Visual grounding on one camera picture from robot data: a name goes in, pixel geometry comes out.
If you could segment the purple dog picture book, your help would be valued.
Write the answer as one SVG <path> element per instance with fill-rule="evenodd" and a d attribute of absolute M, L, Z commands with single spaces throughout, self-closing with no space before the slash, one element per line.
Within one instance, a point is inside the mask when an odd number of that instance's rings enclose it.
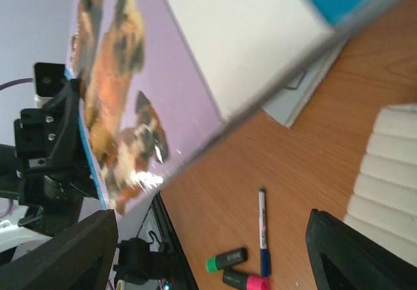
<path fill-rule="evenodd" d="M 397 0 L 74 0 L 66 75 L 104 209 L 124 216 Z"/>

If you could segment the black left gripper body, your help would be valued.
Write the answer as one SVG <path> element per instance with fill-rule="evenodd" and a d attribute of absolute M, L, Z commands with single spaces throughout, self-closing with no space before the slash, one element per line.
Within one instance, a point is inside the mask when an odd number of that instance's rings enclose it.
<path fill-rule="evenodd" d="M 94 197 L 94 181 L 81 141 L 79 81 L 70 80 L 41 108 L 24 109 L 15 122 L 19 173 L 30 194 L 50 200 Z"/>

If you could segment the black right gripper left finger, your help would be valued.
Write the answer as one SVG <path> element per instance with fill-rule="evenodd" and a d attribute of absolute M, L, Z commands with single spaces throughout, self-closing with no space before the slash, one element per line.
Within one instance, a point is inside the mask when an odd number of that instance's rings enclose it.
<path fill-rule="evenodd" d="M 1 289 L 105 289 L 118 243 L 115 214 L 100 210 L 1 267 Z"/>

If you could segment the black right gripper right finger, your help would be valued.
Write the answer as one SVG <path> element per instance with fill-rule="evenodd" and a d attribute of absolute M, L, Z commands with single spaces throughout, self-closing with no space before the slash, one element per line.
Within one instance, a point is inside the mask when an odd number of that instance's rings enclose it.
<path fill-rule="evenodd" d="M 313 209 L 306 247 L 317 289 L 416 289 L 416 267 L 330 213 Z"/>

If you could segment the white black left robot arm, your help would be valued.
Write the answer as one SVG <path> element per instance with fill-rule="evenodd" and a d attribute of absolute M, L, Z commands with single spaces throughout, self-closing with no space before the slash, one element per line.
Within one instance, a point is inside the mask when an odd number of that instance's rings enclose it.
<path fill-rule="evenodd" d="M 97 197 L 79 132 L 79 81 L 14 121 L 15 145 L 1 146 L 1 264 L 17 247 L 50 239 Z"/>

